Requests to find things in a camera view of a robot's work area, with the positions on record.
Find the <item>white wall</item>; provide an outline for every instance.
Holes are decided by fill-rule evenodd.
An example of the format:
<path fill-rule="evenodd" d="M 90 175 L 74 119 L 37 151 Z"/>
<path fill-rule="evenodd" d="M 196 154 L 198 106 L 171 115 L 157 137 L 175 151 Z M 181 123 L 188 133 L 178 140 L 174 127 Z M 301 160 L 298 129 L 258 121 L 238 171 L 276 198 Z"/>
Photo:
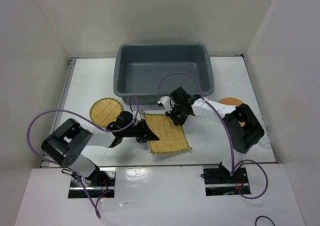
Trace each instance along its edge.
<path fill-rule="evenodd" d="M 305 223 L 319 225 L 320 0 L 274 0 L 244 60 Z"/>
<path fill-rule="evenodd" d="M 243 54 L 272 0 L 37 0 L 69 56 L 115 56 L 124 43 L 204 43 Z"/>
<path fill-rule="evenodd" d="M 40 162 L 28 149 L 27 126 L 57 107 L 68 58 L 36 0 L 0 0 L 0 18 L 0 219 L 11 226 Z M 32 130 L 38 150 L 52 116 Z"/>

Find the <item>round placemat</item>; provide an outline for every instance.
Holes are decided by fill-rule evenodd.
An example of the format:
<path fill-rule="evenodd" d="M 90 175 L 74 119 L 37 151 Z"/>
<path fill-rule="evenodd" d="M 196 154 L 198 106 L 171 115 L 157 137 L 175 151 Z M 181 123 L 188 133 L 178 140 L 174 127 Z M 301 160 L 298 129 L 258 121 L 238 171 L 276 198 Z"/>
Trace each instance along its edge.
<path fill-rule="evenodd" d="M 98 126 L 105 128 L 115 121 L 123 110 L 121 103 L 111 97 L 99 99 L 90 109 L 90 119 Z"/>
<path fill-rule="evenodd" d="M 219 103 L 224 105 L 239 106 L 244 102 L 242 102 L 240 99 L 237 99 L 235 97 L 225 97 L 221 99 Z M 239 122 L 239 123 L 242 127 L 245 125 L 245 122 Z"/>

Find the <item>tan coaster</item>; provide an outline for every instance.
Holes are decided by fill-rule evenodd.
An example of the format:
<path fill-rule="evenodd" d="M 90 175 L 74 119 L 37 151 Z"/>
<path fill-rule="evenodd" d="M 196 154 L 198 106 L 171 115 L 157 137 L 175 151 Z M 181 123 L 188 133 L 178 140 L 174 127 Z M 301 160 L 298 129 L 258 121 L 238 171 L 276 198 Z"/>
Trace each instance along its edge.
<path fill-rule="evenodd" d="M 225 97 L 221 99 L 219 103 L 224 105 L 239 106 L 244 102 L 242 102 L 240 99 L 237 99 L 235 97 Z M 245 122 L 239 122 L 239 123 L 242 127 L 245 125 Z"/>
<path fill-rule="evenodd" d="M 165 114 L 146 113 L 145 121 L 160 139 L 147 142 L 152 154 L 174 154 L 192 150 L 184 129 L 181 126 L 175 126 Z"/>
<path fill-rule="evenodd" d="M 90 109 L 90 119 L 98 126 L 105 128 L 115 121 L 123 110 L 121 103 L 111 97 L 106 97 L 95 102 Z"/>

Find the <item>gray plastic tub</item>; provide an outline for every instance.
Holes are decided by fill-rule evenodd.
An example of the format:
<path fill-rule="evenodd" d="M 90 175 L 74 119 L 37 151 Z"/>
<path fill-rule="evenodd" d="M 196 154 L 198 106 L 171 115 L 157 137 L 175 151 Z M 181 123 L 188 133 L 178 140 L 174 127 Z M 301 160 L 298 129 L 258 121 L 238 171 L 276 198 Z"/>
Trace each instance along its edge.
<path fill-rule="evenodd" d="M 182 44 L 132 44 L 120 46 L 115 60 L 113 75 L 114 94 L 129 104 L 136 95 L 141 105 L 158 103 L 158 84 L 171 73 L 193 76 L 205 96 L 214 90 L 214 74 L 210 57 L 202 43 Z M 172 75 L 160 87 L 160 95 L 168 96 L 178 87 L 192 95 L 199 94 L 196 84 L 187 76 Z"/>

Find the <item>white tabletop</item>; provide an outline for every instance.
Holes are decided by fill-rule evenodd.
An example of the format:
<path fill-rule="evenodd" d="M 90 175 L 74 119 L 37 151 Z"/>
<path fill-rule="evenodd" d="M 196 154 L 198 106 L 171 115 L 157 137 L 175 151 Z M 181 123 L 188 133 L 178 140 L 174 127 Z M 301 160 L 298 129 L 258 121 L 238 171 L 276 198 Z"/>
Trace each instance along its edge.
<path fill-rule="evenodd" d="M 214 93 L 208 99 L 219 101 L 234 97 L 248 104 L 252 111 L 259 115 L 260 109 L 242 57 L 211 57 L 214 76 Z M 77 59 L 71 69 L 69 85 L 62 97 L 61 109 L 74 111 L 89 119 L 91 106 L 101 98 L 115 98 L 129 110 L 128 105 L 114 94 L 113 75 L 115 58 Z M 157 105 L 143 105 L 151 113 L 163 112 Z M 65 120 L 75 118 L 62 113 L 55 127 Z M 85 121 L 75 118 L 81 124 Z M 181 154 L 152 155 L 147 144 L 139 144 L 135 138 L 124 138 L 115 148 L 87 146 L 83 155 L 98 166 L 157 166 L 157 165 L 205 165 L 219 164 L 226 154 L 230 153 L 227 134 L 221 124 L 206 118 L 189 116 L 183 126 L 192 152 Z M 260 163 L 275 162 L 271 146 L 261 148 L 254 145 L 247 153 L 247 158 Z"/>
<path fill-rule="evenodd" d="M 261 166 L 269 188 L 255 200 L 206 196 L 202 166 L 121 167 L 114 198 L 98 205 L 101 219 L 87 198 L 68 199 L 71 177 L 61 169 L 33 169 L 15 226 L 254 226 L 260 215 L 277 226 L 304 226 L 284 165 Z M 246 170 L 251 197 L 256 196 L 265 187 L 264 176 L 256 165 Z M 272 224 L 261 219 L 257 225 Z"/>

